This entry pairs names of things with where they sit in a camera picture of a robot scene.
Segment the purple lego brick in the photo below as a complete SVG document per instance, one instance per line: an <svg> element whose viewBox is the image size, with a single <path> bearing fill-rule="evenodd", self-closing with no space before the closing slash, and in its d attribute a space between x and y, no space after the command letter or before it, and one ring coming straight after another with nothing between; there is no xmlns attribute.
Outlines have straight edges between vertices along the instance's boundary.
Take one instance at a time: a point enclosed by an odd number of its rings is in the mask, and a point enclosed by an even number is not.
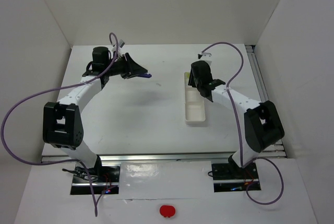
<svg viewBox="0 0 334 224"><path fill-rule="evenodd" d="M148 73L145 73L145 74L137 75L137 77L140 77L140 78L151 78L152 75L151 75L151 74L148 74Z"/></svg>

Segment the green lego brick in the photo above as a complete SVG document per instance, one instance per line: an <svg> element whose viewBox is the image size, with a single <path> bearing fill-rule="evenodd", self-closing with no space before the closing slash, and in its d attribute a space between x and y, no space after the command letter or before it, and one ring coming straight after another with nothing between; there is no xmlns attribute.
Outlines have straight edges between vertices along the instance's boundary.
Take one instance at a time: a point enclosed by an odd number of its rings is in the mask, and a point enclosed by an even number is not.
<svg viewBox="0 0 334 224"><path fill-rule="evenodd" d="M188 81L189 81L189 78L190 78L190 73L189 73L189 72L185 72L185 73L184 73L184 76L185 76L185 80L186 80L186 82L188 82Z"/></svg>

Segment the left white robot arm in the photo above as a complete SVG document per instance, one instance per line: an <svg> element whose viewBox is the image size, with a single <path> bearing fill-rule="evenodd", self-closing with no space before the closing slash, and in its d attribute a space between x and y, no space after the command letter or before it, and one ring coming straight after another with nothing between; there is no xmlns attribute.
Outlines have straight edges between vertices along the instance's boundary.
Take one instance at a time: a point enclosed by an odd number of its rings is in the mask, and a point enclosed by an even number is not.
<svg viewBox="0 0 334 224"><path fill-rule="evenodd" d="M71 159L79 161L79 172L93 176L103 173L99 155L90 150L83 140L81 113L88 103L103 90L112 76L123 79L150 78L147 69L137 64L128 53L98 46L92 51L92 61L86 67L78 86L58 102L48 102L43 109L43 140L61 149Z"/></svg>

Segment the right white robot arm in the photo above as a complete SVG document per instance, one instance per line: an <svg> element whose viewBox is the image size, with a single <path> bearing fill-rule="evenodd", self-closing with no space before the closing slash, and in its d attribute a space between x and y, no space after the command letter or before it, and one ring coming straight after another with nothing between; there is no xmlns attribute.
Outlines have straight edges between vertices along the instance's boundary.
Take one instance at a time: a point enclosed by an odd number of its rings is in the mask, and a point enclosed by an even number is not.
<svg viewBox="0 0 334 224"><path fill-rule="evenodd" d="M213 79L207 62L191 64L188 84L205 99L231 109L236 117L240 146L228 158L226 168L226 172L234 178L241 179L247 166L261 152L284 137L285 132L273 102L251 99L228 87L222 80Z"/></svg>

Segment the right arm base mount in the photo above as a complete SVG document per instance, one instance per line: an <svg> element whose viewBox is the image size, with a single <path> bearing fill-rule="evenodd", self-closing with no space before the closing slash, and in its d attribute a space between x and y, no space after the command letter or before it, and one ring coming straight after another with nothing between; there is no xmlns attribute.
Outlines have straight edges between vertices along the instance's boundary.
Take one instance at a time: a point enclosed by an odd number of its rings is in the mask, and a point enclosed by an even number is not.
<svg viewBox="0 0 334 224"><path fill-rule="evenodd" d="M255 163L251 163L240 172L233 173L227 163L213 163L207 173L213 179L213 189L218 192L260 191L259 175Z"/></svg>

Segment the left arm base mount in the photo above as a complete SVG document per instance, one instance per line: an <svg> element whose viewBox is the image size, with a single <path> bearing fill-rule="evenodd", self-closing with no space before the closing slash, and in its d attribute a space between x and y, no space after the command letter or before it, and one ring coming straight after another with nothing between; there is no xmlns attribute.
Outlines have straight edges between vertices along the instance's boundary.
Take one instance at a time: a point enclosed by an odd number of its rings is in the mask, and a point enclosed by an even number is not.
<svg viewBox="0 0 334 224"><path fill-rule="evenodd" d="M120 166L103 166L100 175L91 174L92 188L95 195L104 192L107 195L119 193ZM63 172L73 176L70 195L91 194L89 179L82 167L76 166L73 170L62 168Z"/></svg>

